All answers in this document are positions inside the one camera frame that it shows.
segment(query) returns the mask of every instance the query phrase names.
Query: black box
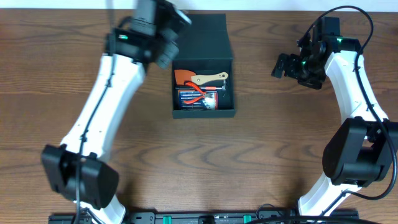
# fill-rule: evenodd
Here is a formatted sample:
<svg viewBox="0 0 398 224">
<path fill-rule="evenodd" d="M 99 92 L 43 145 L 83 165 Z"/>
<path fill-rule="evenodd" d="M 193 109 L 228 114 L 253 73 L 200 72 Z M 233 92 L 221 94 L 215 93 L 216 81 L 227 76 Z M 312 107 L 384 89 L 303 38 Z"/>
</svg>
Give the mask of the black box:
<svg viewBox="0 0 398 224">
<path fill-rule="evenodd" d="M 192 27 L 179 40 L 180 52 L 172 62 L 173 118 L 232 118 L 235 115 L 233 54 L 226 29 L 225 14 L 192 14 Z M 227 72 L 226 91 L 218 92 L 218 110 L 180 110 L 174 70 L 200 75 Z"/>
</svg>

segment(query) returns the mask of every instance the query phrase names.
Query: red pliers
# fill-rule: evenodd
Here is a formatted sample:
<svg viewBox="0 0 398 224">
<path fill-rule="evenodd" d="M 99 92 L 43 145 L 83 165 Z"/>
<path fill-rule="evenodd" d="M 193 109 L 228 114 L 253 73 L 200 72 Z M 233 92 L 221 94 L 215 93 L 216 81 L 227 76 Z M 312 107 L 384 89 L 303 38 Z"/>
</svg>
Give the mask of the red pliers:
<svg viewBox="0 0 398 224">
<path fill-rule="evenodd" d="M 200 87 L 199 87 L 198 85 L 194 84 L 193 82 L 185 82 L 185 85 L 194 88 L 196 91 L 198 91 L 198 92 L 201 94 L 201 96 L 199 96 L 198 98 L 195 98 L 195 99 L 193 99 L 193 100 L 184 100 L 183 102 L 184 102 L 185 104 L 190 105 L 190 104 L 193 104 L 193 103 L 195 103 L 195 102 L 197 102 L 197 101 L 199 101 L 199 100 L 202 100 L 202 99 L 205 99 L 205 98 L 212 98 L 212 97 L 213 97 L 212 94 L 206 93 L 206 92 L 202 91 L 202 90 L 200 89 Z"/>
</svg>

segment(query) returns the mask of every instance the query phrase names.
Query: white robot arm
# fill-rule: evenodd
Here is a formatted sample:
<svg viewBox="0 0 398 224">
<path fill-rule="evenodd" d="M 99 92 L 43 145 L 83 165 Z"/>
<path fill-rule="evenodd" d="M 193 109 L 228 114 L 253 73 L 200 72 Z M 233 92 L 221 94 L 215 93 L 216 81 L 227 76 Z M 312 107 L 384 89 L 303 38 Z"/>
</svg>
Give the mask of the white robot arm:
<svg viewBox="0 0 398 224">
<path fill-rule="evenodd" d="M 323 174 L 311 190 L 298 200 L 300 215 L 329 216 L 350 194 L 373 181 L 382 180 L 392 162 L 389 144 L 379 134 L 379 125 L 368 108 L 355 72 L 356 56 L 361 48 L 356 39 L 340 36 L 340 21 L 321 17 L 313 26 L 313 37 L 298 41 L 300 55 L 281 54 L 272 76 L 295 78 L 298 83 L 320 89 L 326 76 L 335 90 L 340 108 L 341 127 L 323 153 Z M 364 68 L 364 58 L 358 58 L 358 72 L 370 105 L 390 136 L 395 136 L 397 123 L 388 121 L 374 96 Z M 373 143 L 372 150 L 363 141 Z"/>
<path fill-rule="evenodd" d="M 347 118 L 355 117 L 362 117 L 366 121 L 376 121 L 368 110 L 363 94 L 359 89 L 355 72 L 353 71 L 356 54 L 357 52 L 345 50 L 339 53 L 332 52 L 325 65 L 326 75 L 333 85 L 340 108 L 341 123 L 344 123 Z M 381 120 L 388 119 L 374 96 L 368 77 L 366 76 L 362 55 L 359 56 L 358 65 L 361 67 L 359 74 L 361 75 L 366 94 L 374 105 L 374 110 Z M 361 187 L 358 187 L 356 184 L 333 185 L 331 179 L 325 173 L 322 173 L 311 190 L 298 200 L 298 211 L 300 215 L 320 215 L 336 198 L 339 198 L 343 191 L 350 190 L 357 192 L 360 189 Z M 348 196 L 350 194 L 341 197 L 324 215 L 329 216 Z"/>
<path fill-rule="evenodd" d="M 127 22 L 130 29 L 122 29 Z M 113 139 L 132 96 L 144 82 L 148 65 L 155 62 L 167 67 L 178 54 L 175 40 L 190 24 L 166 0 L 138 1 L 134 18 L 123 19 L 110 34 L 116 40 L 108 36 L 108 52 L 101 57 L 95 85 L 76 123 L 60 147 L 46 146 L 42 153 L 52 189 L 76 202 L 79 183 L 80 207 L 88 209 L 96 223 L 125 219 L 126 209 L 115 195 L 119 176 L 106 165 Z"/>
</svg>

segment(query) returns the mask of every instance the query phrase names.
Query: wood grain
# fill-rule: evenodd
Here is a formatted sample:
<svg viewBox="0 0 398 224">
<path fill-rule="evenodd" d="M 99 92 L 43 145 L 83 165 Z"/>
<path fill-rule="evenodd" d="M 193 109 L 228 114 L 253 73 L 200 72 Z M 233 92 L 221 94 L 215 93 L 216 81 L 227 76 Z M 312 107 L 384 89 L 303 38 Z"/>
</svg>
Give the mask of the wood grain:
<svg viewBox="0 0 398 224">
<path fill-rule="evenodd" d="M 295 40 L 319 15 L 227 12 L 233 119 L 172 119 L 170 69 L 151 66 L 114 141 L 120 201 L 159 211 L 254 210 L 263 203 L 291 206 L 307 193 L 340 126 L 333 88 L 329 80 L 316 91 L 270 74 L 280 53 L 299 51 Z M 335 15 L 343 35 L 364 41 L 364 17 Z M 366 70 L 383 110 L 397 121 L 398 14 L 371 15 Z M 45 223 L 52 212 L 73 212 L 71 202 L 50 190 L 40 153 L 58 144 L 80 114 L 107 32 L 104 10 L 0 10 L 0 223 Z M 390 176 L 362 193 L 381 193 Z M 397 199 L 395 188 L 381 201 L 351 197 L 341 207 L 396 223 Z"/>
</svg>

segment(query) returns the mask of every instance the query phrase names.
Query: green led light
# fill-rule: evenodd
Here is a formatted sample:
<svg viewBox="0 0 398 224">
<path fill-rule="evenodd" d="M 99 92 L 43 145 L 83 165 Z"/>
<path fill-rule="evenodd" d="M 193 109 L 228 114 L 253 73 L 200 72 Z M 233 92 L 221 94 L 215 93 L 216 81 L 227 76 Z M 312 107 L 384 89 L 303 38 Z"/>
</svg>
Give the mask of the green led light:
<svg viewBox="0 0 398 224">
<path fill-rule="evenodd" d="M 119 35 L 119 39 L 127 40 L 129 37 L 123 34 Z"/>
</svg>

